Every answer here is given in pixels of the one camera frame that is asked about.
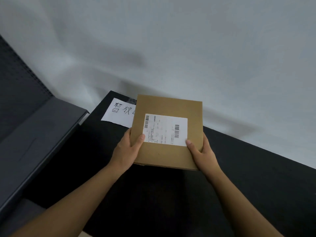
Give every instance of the brown cardboard box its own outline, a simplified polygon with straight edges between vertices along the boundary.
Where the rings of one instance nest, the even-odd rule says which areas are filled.
[[[143,133],[145,114],[183,117],[188,119],[188,139],[201,151],[203,147],[203,111],[201,101],[138,95],[131,143]],[[197,170],[186,146],[144,142],[135,164]]]

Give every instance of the white wall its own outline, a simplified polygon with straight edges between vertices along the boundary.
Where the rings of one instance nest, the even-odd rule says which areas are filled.
[[[316,0],[0,0],[57,96],[203,101],[204,125],[316,168]]]

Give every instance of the black table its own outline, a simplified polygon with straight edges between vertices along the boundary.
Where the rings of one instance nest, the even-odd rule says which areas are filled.
[[[126,127],[101,121],[110,91],[25,196],[48,208],[104,167]],[[316,170],[204,127],[219,165],[285,236],[316,236]],[[133,165],[113,185],[84,230],[92,236],[233,236],[212,187],[199,171]]]

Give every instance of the barcode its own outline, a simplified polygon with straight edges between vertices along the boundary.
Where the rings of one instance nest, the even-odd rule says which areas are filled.
[[[174,125],[174,137],[179,138],[179,125]]]
[[[148,121],[149,121],[149,116],[146,116],[144,128],[148,128]]]

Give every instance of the paper note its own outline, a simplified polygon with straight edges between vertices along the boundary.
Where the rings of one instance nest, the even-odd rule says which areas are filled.
[[[143,134],[146,136],[145,142],[186,146],[188,119],[146,114]]]
[[[133,124],[135,108],[136,105],[113,98],[112,103],[101,120],[130,128]]]

